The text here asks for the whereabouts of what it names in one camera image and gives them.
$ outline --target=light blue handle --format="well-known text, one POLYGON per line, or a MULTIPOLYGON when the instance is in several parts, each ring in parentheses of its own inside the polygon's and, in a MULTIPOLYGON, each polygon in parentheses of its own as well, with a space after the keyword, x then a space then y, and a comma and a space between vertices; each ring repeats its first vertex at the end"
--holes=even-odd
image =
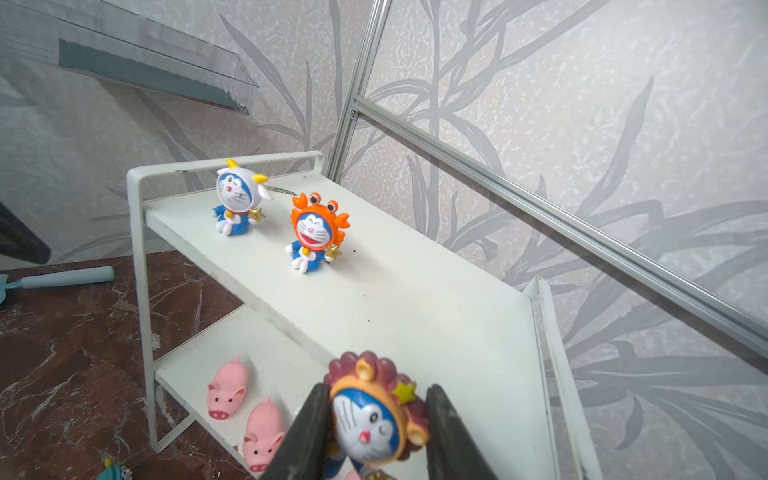
POLYGON ((82 270, 49 273, 47 275, 26 276, 19 280, 21 288, 38 288, 41 286, 81 285, 82 283, 111 282, 114 280, 114 269, 111 266, 97 266, 82 270))

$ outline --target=light blue spatula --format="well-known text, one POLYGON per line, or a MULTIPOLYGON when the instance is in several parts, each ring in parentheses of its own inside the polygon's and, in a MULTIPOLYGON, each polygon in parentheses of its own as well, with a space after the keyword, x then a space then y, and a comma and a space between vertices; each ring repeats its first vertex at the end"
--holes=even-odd
POLYGON ((83 283, 111 282, 114 269, 111 266, 97 266, 67 272, 48 273, 47 275, 25 276, 21 280, 8 283, 8 275, 0 275, 0 303, 5 300, 5 291, 11 288, 38 288, 40 286, 82 285, 83 283))

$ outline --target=yellow star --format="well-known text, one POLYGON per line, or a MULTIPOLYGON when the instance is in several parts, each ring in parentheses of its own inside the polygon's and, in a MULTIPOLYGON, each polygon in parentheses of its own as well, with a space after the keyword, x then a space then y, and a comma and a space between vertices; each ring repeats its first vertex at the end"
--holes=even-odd
POLYGON ((397 398, 400 399, 400 405, 408 405, 410 402, 413 402, 413 400, 416 398, 415 395, 416 392, 416 384, 415 382, 411 382, 408 385, 401 381, 397 381, 397 387, 395 387, 395 390, 392 392, 397 398))

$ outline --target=marble floor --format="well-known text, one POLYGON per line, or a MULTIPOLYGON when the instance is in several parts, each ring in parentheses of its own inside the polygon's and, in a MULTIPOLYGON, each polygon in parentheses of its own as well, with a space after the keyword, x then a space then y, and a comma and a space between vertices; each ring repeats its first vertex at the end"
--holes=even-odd
MULTIPOLYGON (((240 301, 176 252, 148 257, 155 358, 240 301)), ((250 476, 200 426, 162 453, 149 449, 130 257, 4 272, 9 280, 112 265, 109 284, 9 290, 0 305, 0 480, 91 480, 105 458, 134 479, 250 476)), ((159 391, 159 429, 184 416, 159 391)))

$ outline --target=wallpaper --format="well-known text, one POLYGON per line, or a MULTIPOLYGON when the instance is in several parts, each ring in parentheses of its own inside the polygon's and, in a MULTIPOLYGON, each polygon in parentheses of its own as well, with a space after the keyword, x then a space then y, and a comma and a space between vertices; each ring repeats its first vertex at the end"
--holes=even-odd
MULTIPOLYGON (((768 319, 766 33, 758 0, 393 0, 366 97, 768 319)), ((344 187, 516 288, 551 283, 605 478, 768 477, 766 360, 358 127, 344 187)))
MULTIPOLYGON (((51 263, 130 254, 125 174, 132 167, 328 153, 369 10, 356 0, 113 3, 235 51, 260 89, 245 116, 0 58, 0 201, 50 246, 51 263)), ((275 164, 264 173, 308 167, 275 164)), ((214 181, 210 172, 164 177, 147 194, 180 194, 214 181)), ((148 248, 167 248, 149 237, 148 248)), ((0 270, 25 265, 0 257, 0 270)))

